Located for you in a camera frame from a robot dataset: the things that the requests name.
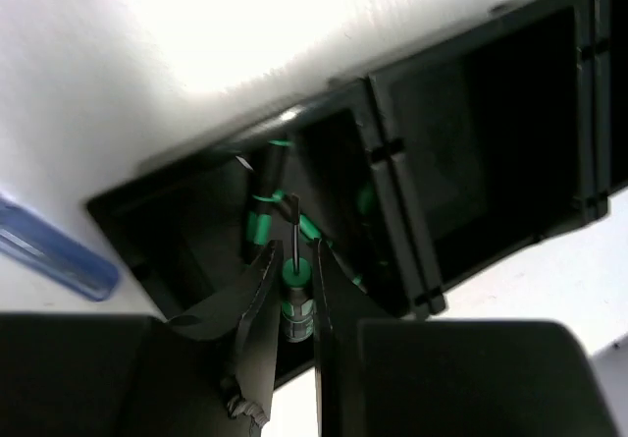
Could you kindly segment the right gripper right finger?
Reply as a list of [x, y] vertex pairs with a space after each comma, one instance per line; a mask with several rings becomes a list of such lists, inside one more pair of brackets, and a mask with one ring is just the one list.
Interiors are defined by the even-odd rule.
[[322, 240], [313, 245], [313, 298], [319, 434], [364, 436], [358, 322], [389, 315], [344, 275]]

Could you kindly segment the blue handled screwdriver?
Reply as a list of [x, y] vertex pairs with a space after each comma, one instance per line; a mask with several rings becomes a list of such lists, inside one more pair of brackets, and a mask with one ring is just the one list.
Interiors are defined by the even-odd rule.
[[1, 252], [91, 301], [108, 299], [119, 284], [113, 263], [5, 198]]

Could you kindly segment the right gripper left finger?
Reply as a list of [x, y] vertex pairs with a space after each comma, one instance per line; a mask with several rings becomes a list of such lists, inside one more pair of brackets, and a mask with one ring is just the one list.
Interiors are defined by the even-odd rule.
[[284, 247], [270, 241], [227, 287], [170, 319], [198, 346], [230, 419], [268, 420], [275, 382]]

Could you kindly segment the green black precision screwdriver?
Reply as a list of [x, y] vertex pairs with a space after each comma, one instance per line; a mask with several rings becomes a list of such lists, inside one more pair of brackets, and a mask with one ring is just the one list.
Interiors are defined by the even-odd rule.
[[252, 168], [249, 177], [243, 259], [250, 264], [268, 242], [272, 212], [278, 202], [276, 192], [281, 188], [291, 141], [287, 137], [271, 139], [250, 154]]

